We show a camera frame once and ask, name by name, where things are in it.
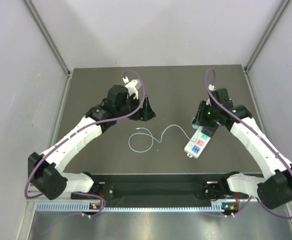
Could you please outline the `black cube adapter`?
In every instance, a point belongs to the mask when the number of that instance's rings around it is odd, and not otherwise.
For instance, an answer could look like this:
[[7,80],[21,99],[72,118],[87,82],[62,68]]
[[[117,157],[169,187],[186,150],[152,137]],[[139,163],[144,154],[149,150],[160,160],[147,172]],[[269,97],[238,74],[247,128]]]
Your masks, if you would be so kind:
[[214,126],[204,126],[201,132],[211,138],[218,129],[218,127],[218,124]]

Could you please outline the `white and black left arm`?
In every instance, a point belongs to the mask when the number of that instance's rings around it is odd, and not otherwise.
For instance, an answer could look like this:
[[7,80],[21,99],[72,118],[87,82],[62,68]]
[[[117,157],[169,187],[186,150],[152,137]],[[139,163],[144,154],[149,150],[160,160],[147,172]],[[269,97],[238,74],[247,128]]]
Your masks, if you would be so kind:
[[148,121],[155,117],[148,97],[139,96],[143,83],[134,79],[125,85],[114,85],[107,97],[93,106],[59,142],[27,159],[27,185],[33,185],[49,200],[62,193],[81,192],[88,198],[99,194],[99,186],[88,173],[65,173],[65,167],[91,141],[123,119]]

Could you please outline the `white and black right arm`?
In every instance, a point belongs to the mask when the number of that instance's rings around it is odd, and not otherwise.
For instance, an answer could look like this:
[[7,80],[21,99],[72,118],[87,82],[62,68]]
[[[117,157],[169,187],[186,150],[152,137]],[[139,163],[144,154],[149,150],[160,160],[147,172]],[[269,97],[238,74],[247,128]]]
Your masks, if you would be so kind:
[[208,87],[209,99],[201,101],[193,120],[200,133],[196,141],[201,153],[219,126],[225,126],[250,153],[262,171],[262,177],[237,171],[224,175],[218,182],[225,198],[243,193],[258,198],[273,210],[292,201],[292,162],[282,156],[259,129],[243,105],[234,106],[225,88]]

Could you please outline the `teal charger plug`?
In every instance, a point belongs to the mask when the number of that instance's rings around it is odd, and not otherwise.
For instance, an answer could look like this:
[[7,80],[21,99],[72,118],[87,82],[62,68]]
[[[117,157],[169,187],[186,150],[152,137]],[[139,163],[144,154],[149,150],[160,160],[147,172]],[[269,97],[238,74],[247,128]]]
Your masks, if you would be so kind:
[[198,129],[199,128],[199,124],[198,124],[198,119],[197,119],[197,117],[194,117],[193,119],[192,119],[192,121],[191,121],[191,125],[192,125],[192,128],[194,128],[194,129]]

